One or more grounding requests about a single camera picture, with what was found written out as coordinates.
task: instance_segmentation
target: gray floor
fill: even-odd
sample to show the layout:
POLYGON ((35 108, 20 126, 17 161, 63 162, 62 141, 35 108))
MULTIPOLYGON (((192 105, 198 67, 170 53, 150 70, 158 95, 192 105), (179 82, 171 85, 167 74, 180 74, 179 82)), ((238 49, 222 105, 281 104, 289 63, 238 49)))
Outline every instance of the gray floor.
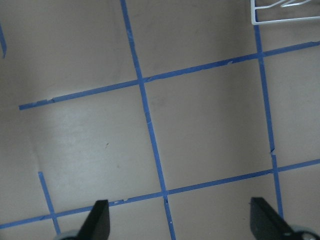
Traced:
POLYGON ((131 46, 121 0, 0 0, 0 239, 52 240, 109 199, 110 240, 253 240, 253 196, 320 234, 320 21, 126 6, 131 46))

